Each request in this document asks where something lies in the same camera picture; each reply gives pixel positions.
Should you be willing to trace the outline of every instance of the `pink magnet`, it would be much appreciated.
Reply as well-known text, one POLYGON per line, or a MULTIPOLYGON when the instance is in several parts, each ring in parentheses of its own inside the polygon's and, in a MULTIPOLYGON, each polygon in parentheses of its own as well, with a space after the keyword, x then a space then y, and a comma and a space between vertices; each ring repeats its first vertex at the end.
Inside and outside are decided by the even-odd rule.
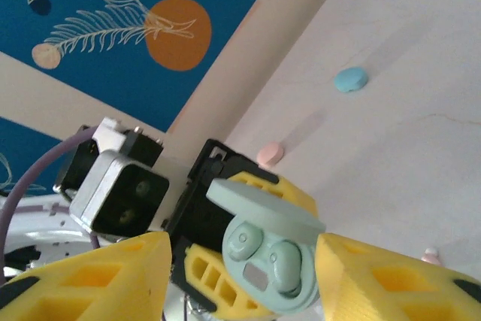
POLYGON ((271 142, 257 153, 257 162, 261 167, 270 168, 284 156, 284 148, 277 142, 271 142))
POLYGON ((439 259, 439 253, 435 248, 428 248, 424 252, 424 256, 421 258, 421 260, 427 263, 432 263, 433 265, 443 265, 443 263, 439 259))

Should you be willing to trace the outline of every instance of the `orange circle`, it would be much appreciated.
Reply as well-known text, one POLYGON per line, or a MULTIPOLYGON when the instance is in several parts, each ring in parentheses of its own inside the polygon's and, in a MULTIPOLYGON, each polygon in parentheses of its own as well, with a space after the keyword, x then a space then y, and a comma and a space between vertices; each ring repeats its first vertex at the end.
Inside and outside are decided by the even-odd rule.
MULTIPOLYGON (((145 37, 150 56, 160 65, 172 71, 189 71, 205 57, 212 38, 209 14, 193 0, 162 0, 150 9, 152 14, 174 23, 195 22, 185 32, 193 34, 186 38, 175 33, 149 32, 145 37)), ((155 18, 147 17, 146 28, 152 27, 155 18)), ((174 29, 185 26, 175 25, 174 29)))

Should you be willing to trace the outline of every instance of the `earbud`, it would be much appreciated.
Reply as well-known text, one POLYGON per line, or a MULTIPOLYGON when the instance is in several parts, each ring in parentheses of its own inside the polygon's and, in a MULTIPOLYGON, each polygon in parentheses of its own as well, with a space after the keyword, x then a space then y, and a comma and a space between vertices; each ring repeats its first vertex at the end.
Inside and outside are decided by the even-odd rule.
POLYGON ((263 239, 261 229, 244 222, 229 236, 227 254, 234 261, 245 261, 256 253, 263 239))
POLYGON ((269 253, 269 280, 284 295, 296 296, 301 285, 301 251, 292 242, 274 244, 269 253))

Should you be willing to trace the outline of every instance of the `earbud case lid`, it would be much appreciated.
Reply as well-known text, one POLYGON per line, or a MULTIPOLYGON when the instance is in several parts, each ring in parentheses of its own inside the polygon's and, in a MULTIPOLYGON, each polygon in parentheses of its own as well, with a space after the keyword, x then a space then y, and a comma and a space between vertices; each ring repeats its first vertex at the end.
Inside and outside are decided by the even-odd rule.
POLYGON ((316 246, 325 225, 303 208, 245 183, 215 179, 206 194, 241 219, 300 244, 316 246))

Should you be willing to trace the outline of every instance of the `wire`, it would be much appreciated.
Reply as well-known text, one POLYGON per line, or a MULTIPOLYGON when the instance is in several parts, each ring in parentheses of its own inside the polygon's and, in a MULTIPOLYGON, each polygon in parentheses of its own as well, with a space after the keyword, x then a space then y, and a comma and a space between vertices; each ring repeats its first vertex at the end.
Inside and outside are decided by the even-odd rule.
POLYGON ((90 234, 90 243, 94 250, 100 248, 100 242, 98 241, 98 237, 93 233, 90 234))
POLYGON ((183 321, 187 321, 187 294, 183 295, 183 321))
MULTIPOLYGON (((0 213, 0 250, 2 251, 0 257, 0 270, 3 270, 5 266, 5 244, 7 242, 7 233, 11 220, 15 214, 15 209, 26 193, 29 186, 35 182, 37 177, 47 168, 50 164, 63 156, 65 153, 73 150, 79 144, 88 141, 92 138, 97 127, 91 127, 72 135, 70 138, 60 142, 54 148, 46 152, 40 157, 37 162, 30 166, 25 174, 15 184, 10 191, 7 199, 0 213)), ((0 272, 0 286, 5 283, 5 276, 3 272, 0 272)))

